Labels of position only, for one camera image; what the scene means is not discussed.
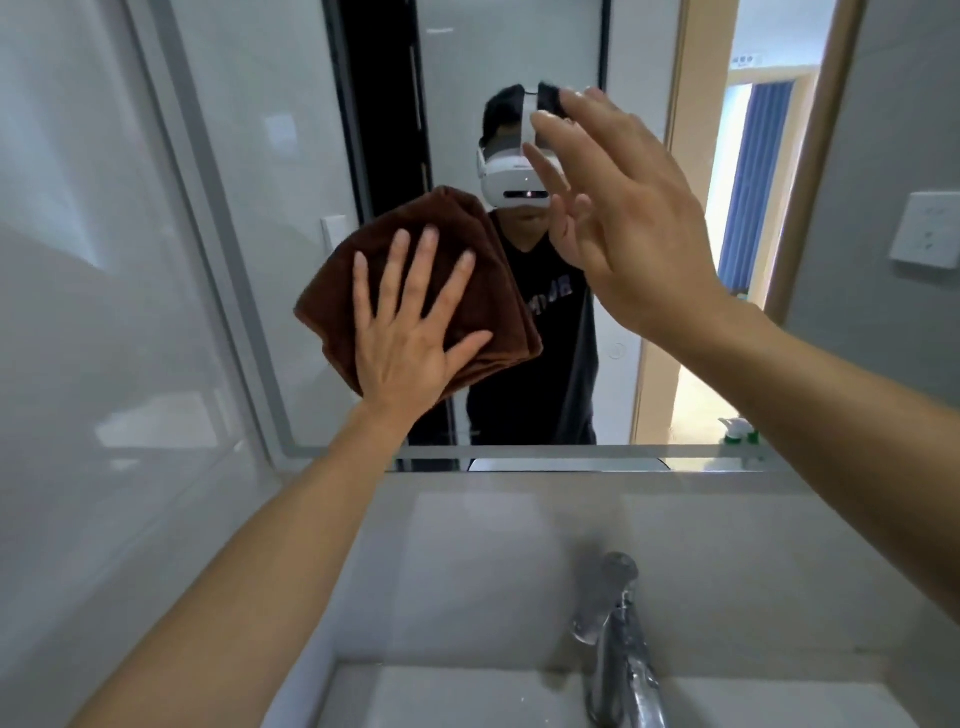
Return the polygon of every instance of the left hand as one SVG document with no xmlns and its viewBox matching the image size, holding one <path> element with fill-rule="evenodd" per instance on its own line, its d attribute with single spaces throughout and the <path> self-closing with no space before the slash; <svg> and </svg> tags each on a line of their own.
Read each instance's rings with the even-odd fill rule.
<svg viewBox="0 0 960 728">
<path fill-rule="evenodd" d="M 428 227 L 417 246 L 413 266 L 402 286 L 410 233 L 398 231 L 380 281 L 376 316 L 370 302 L 367 259 L 353 261 L 353 310 L 357 328 L 357 374 L 364 404 L 370 410 L 409 431 L 437 403 L 446 385 L 493 339 L 490 331 L 476 331 L 444 351 L 444 337 L 473 274 L 475 255 L 467 251 L 457 262 L 433 309 L 421 318 L 439 234 Z"/>
<path fill-rule="evenodd" d="M 523 155 L 533 166 L 546 191 L 550 193 L 550 242 L 557 253 L 574 268 L 584 269 L 577 245 L 577 225 L 572 217 L 576 195 L 560 171 L 533 144 L 523 145 Z"/>
</svg>

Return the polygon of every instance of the black hair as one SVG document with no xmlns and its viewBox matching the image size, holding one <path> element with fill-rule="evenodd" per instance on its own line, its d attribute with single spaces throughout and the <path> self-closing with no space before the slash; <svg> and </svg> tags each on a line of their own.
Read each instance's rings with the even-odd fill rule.
<svg viewBox="0 0 960 728">
<path fill-rule="evenodd" d="M 485 147 L 496 136 L 500 127 L 519 124 L 523 121 L 523 97 L 526 90 L 523 84 L 504 88 L 490 101 L 483 112 L 483 138 L 480 146 Z M 560 90 L 547 82 L 540 82 L 537 90 L 537 109 L 566 119 L 566 111 L 560 103 Z"/>
</svg>

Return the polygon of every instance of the sink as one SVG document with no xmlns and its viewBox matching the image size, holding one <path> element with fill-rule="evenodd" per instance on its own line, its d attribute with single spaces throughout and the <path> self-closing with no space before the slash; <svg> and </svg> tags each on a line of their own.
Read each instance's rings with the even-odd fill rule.
<svg viewBox="0 0 960 728">
<path fill-rule="evenodd" d="M 661 681 L 671 728 L 917 728 L 882 685 Z M 584 677 L 340 664 L 318 728 L 591 728 Z"/>
</svg>

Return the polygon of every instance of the faucet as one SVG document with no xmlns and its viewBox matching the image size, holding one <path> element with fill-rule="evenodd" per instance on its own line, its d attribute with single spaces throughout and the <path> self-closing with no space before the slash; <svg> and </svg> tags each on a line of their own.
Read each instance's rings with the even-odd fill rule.
<svg viewBox="0 0 960 728">
<path fill-rule="evenodd" d="M 573 636 L 597 648 L 587 713 L 600 728 L 666 728 L 660 683 L 634 606 L 639 571 L 625 553 L 608 553 L 573 618 Z"/>
</svg>

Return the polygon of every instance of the forearm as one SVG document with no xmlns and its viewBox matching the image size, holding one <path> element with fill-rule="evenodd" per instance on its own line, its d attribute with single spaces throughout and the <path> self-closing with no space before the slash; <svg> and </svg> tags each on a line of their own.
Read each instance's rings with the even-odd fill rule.
<svg viewBox="0 0 960 728">
<path fill-rule="evenodd" d="M 960 616 L 960 414 L 744 303 L 680 349 L 824 500 Z"/>
<path fill-rule="evenodd" d="M 74 725 L 260 725 L 405 434 L 358 406 L 329 455 L 236 533 Z"/>
</svg>

